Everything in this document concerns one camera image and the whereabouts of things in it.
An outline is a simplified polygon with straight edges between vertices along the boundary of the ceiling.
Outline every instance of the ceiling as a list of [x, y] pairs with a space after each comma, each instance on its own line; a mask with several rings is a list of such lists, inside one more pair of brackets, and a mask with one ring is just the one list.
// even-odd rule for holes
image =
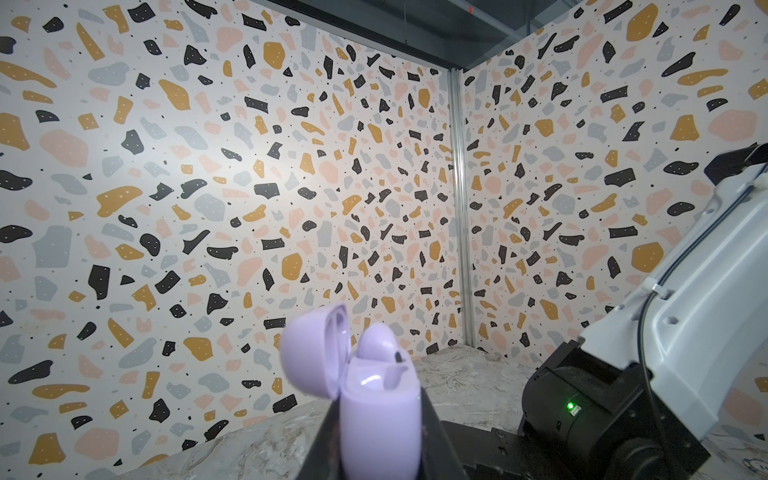
[[366, 39], [388, 53], [406, 54], [443, 68], [469, 69], [552, 22], [580, 0], [257, 1], [289, 9], [305, 20], [312, 18], [317, 26], [331, 27], [340, 35]]

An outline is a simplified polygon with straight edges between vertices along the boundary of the metal corner strip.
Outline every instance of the metal corner strip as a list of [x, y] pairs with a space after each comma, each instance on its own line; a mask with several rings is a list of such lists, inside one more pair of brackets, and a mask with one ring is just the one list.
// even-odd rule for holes
[[468, 174], [465, 159], [464, 114], [462, 113], [462, 70], [449, 75], [449, 113], [453, 150], [453, 197], [455, 200], [456, 239], [458, 241], [458, 284], [462, 301], [464, 343], [475, 346], [475, 305], [472, 300], [472, 252], [469, 248]]

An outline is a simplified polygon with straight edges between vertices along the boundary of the ceiling beam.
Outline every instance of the ceiling beam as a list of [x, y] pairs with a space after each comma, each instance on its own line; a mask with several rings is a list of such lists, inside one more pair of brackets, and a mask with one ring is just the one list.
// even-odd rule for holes
[[[365, 25], [368, 22], [354, 23], [348, 19], [341, 18], [320, 8], [308, 5], [300, 0], [250, 0], [252, 3], [262, 7], [271, 8], [283, 15], [289, 15], [301, 22], [321, 28], [329, 33], [339, 35], [351, 41], [357, 41], [361, 45], [366, 45], [393, 56], [405, 58], [421, 65], [435, 66], [440, 68], [459, 68], [459, 66], [450, 60], [445, 59], [443, 51], [434, 53], [424, 51], [420, 48], [414, 48], [391, 35], [385, 35], [377, 31], [368, 29]], [[382, 15], [383, 12], [376, 10], [372, 15]]]
[[451, 2], [453, 5], [456, 5], [457, 7], [461, 8], [465, 12], [468, 12], [470, 15], [474, 15], [478, 20], [481, 20], [487, 25], [492, 26], [496, 30], [503, 32], [509, 38], [513, 38], [516, 41], [520, 41], [523, 39], [523, 37], [518, 35], [518, 33], [515, 30], [501, 23], [499, 20], [485, 13], [481, 9], [475, 7], [473, 4], [467, 2], [467, 0], [448, 0], [448, 1]]

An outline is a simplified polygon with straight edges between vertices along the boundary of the marble table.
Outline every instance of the marble table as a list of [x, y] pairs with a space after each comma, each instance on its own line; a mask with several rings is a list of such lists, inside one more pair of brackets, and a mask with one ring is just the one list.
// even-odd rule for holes
[[[496, 354], [457, 345], [414, 362], [419, 379], [441, 420], [490, 430], [517, 431], [521, 396], [534, 372]], [[326, 414], [329, 401], [314, 400], [265, 422], [228, 433], [137, 468], [118, 480], [277, 480], [299, 471]], [[710, 476], [713, 457], [694, 477]]]

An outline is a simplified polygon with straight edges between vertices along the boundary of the purple earbuds case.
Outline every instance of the purple earbuds case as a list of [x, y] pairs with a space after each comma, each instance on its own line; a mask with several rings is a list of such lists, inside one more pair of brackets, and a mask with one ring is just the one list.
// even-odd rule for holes
[[375, 323], [350, 345], [343, 303], [293, 319], [280, 339], [280, 362], [302, 392], [339, 398], [341, 462], [350, 480], [413, 480], [422, 450], [421, 386], [392, 330]]

